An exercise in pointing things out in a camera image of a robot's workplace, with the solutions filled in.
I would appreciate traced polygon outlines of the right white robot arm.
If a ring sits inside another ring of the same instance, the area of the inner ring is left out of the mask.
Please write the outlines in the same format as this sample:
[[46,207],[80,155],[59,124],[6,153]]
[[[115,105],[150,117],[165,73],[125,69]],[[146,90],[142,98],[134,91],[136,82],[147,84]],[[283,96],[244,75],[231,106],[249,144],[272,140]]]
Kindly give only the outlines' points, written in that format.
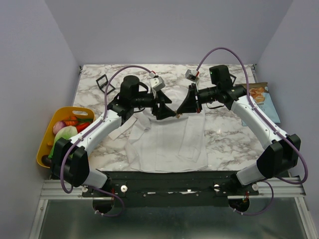
[[252,165],[231,175],[227,186],[235,195],[241,195],[251,183],[279,176],[295,167],[296,153],[301,140],[280,129],[263,113],[256,104],[250,104],[252,97],[247,96],[243,85],[234,85],[229,69],[218,65],[209,69],[213,87],[199,90],[196,84],[188,87],[188,93],[177,109],[178,114],[199,113],[202,105],[218,101],[235,113],[249,127],[261,143],[264,152]]

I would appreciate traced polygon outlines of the white button shirt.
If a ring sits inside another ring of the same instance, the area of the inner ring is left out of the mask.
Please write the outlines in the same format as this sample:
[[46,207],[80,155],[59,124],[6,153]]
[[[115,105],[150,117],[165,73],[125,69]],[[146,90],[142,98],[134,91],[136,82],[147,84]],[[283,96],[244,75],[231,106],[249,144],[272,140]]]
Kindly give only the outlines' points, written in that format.
[[131,130],[125,151],[133,170],[149,173],[185,172],[208,166],[205,112],[156,120],[150,109],[135,113],[109,134],[112,140]]

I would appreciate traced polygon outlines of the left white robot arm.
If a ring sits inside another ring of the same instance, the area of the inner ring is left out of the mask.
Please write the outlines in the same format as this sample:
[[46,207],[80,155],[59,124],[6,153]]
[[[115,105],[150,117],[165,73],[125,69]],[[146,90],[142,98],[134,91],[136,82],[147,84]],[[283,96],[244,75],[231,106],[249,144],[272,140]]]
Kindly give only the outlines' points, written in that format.
[[162,77],[150,73],[150,91],[140,91],[139,78],[125,76],[120,92],[108,103],[107,109],[87,128],[70,139],[58,139],[54,145],[50,169],[53,175],[73,187],[93,187],[98,196],[110,193],[108,177],[98,169],[90,169],[88,156],[111,132],[122,126],[136,108],[150,108],[156,119],[174,117],[176,113],[167,105],[172,101],[162,92]]

